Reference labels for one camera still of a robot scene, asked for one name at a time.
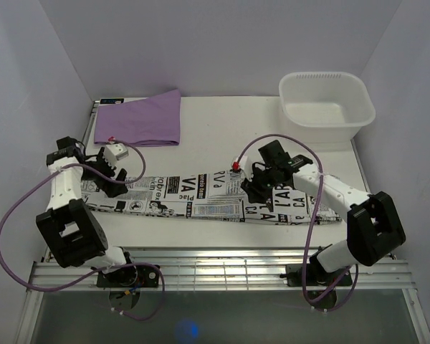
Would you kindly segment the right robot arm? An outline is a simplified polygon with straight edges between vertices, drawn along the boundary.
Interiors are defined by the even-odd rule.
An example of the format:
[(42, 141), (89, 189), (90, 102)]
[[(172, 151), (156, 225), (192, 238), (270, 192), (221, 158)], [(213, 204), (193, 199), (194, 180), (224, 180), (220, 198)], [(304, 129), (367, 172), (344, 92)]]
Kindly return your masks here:
[(361, 191), (326, 175), (316, 158), (290, 156), (278, 140), (262, 146), (259, 154), (259, 163), (248, 163), (244, 156), (232, 163), (233, 172), (245, 177), (241, 188), (250, 202), (271, 209), (273, 189), (288, 186), (313, 197), (317, 206), (327, 206), (346, 223), (344, 240), (303, 259), (297, 272), (302, 282), (333, 283), (344, 269), (370, 267), (405, 243), (396, 206), (387, 193)]

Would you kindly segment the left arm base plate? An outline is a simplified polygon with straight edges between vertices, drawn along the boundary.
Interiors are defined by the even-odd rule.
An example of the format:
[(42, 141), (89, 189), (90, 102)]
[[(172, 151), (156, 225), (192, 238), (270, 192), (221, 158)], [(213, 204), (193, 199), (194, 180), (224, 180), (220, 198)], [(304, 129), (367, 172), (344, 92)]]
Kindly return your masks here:
[(117, 269), (114, 272), (97, 276), (96, 286), (103, 288), (157, 287), (159, 276), (157, 271), (149, 266), (138, 265)]

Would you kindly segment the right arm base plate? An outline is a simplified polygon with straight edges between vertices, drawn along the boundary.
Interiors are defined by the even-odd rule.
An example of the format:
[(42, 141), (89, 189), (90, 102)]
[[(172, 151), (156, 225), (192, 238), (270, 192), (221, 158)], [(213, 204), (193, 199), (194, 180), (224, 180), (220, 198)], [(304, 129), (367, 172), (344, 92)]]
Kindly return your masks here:
[[(301, 264), (287, 264), (285, 266), (285, 273), (280, 274), (280, 278), (287, 280), (288, 287), (301, 287), (302, 286), (302, 265)], [(340, 275), (341, 280), (337, 286), (349, 287), (353, 285), (353, 279), (350, 272), (344, 269), (336, 270), (335, 272), (317, 272), (310, 264), (307, 264), (306, 269), (306, 285), (311, 287), (327, 287), (330, 286)]]

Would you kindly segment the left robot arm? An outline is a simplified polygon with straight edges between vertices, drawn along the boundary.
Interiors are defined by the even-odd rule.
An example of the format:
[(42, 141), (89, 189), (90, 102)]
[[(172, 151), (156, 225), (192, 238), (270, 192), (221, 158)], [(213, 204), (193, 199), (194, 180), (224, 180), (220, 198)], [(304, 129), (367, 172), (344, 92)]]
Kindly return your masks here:
[(59, 139), (57, 150), (46, 159), (49, 172), (57, 174), (51, 180), (49, 204), (36, 216), (36, 225), (60, 267), (105, 267), (105, 278), (125, 287), (137, 280), (138, 270), (128, 252), (108, 244), (104, 230), (82, 198), (81, 186), (83, 181), (92, 181), (110, 198), (125, 194), (127, 172), (115, 170), (116, 163), (127, 155), (122, 143), (109, 143), (90, 161), (81, 142), (69, 136)]

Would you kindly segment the newspaper print trousers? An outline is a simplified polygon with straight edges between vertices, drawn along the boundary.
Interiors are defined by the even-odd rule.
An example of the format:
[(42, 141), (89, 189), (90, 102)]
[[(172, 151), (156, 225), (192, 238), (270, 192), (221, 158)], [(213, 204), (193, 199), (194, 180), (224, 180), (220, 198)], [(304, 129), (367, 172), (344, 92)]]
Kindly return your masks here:
[(310, 222), (313, 197), (278, 186), (272, 191), (271, 206), (253, 204), (241, 188), (242, 181), (238, 173), (219, 171), (187, 177), (143, 177), (115, 198), (107, 197), (92, 181), (83, 182), (81, 191), (90, 209), (105, 213), (274, 225)]

